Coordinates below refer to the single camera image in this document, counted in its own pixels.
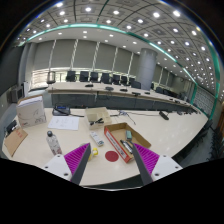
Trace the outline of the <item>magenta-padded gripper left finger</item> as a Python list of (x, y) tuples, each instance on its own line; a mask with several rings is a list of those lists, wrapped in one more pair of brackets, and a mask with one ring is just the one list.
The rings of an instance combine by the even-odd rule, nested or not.
[(43, 170), (79, 185), (90, 154), (91, 145), (87, 143), (66, 155), (55, 155), (43, 166)]

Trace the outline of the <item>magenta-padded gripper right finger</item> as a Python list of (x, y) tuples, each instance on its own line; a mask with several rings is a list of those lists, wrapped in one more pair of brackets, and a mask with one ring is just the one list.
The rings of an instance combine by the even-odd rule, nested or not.
[(145, 186), (182, 169), (166, 154), (159, 155), (139, 144), (133, 143), (132, 152), (137, 164), (139, 186)]

